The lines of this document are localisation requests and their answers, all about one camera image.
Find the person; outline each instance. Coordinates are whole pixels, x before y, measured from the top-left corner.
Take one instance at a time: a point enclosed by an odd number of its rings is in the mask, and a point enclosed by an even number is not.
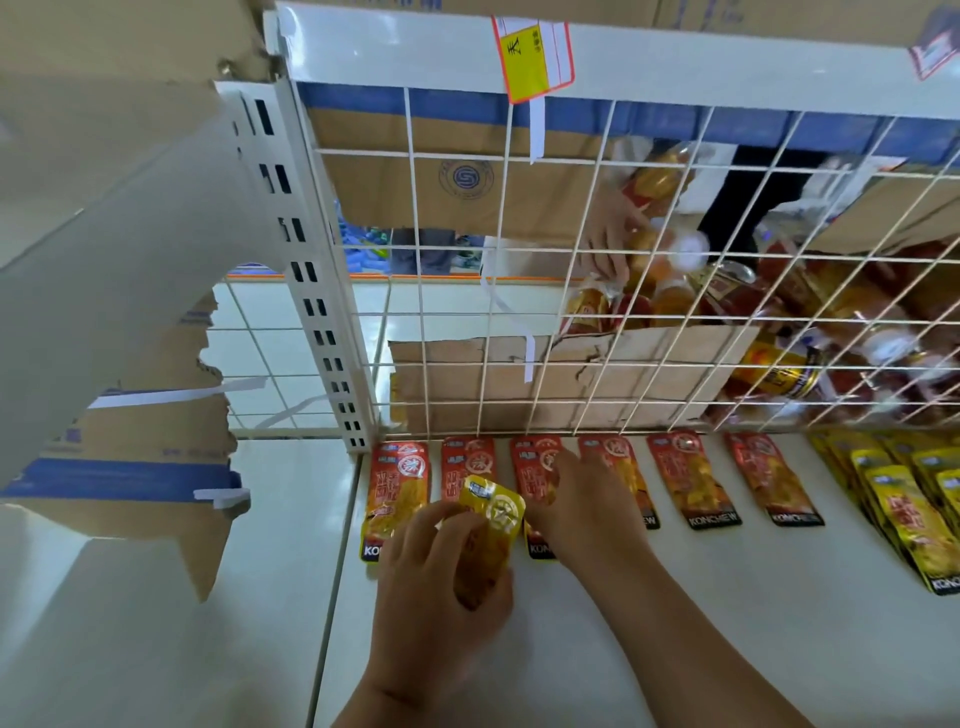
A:
[[[603,460],[562,450],[555,467],[556,499],[527,503],[527,520],[596,603],[657,725],[809,726],[660,564],[632,495]],[[460,552],[483,522],[456,503],[435,502],[384,546],[370,660],[334,726],[426,724],[496,637],[513,607],[512,573],[474,612],[453,594]]]

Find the tiled floor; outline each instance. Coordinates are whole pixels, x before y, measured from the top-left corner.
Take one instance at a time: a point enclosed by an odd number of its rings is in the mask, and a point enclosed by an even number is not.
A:
[[[219,308],[208,333],[207,364],[224,378],[270,375],[263,390],[228,394],[230,427],[253,429],[277,412],[324,393],[310,345],[284,283],[231,282],[214,288]],[[420,291],[415,281],[357,282],[353,285],[358,321],[376,374],[376,398],[390,399],[392,363],[388,341],[420,340]],[[469,339],[478,336],[517,335],[520,328],[534,334],[555,330],[562,289],[534,283],[499,283],[496,295],[516,316],[491,306],[478,282],[426,282],[422,287],[422,330],[427,341]],[[382,347],[379,346],[383,336]],[[381,348],[377,359],[377,349]],[[336,427],[327,402],[316,402],[277,428]]]

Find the hand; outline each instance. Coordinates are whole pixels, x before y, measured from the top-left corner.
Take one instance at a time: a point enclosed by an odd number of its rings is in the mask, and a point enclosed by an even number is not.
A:
[[[610,182],[598,182],[590,202],[587,224],[580,241],[580,266],[622,288],[630,277],[624,250],[633,231],[649,228],[650,221]]]
[[[567,449],[554,458],[560,476],[553,503],[527,501],[526,519],[578,577],[597,565],[649,550],[633,495],[597,453],[583,460]]]
[[[500,631],[514,607],[510,571],[475,612],[454,596],[453,575],[464,543],[485,522],[458,503],[438,501],[421,508],[384,544],[370,661],[361,684],[428,710],[467,676],[475,653]]]

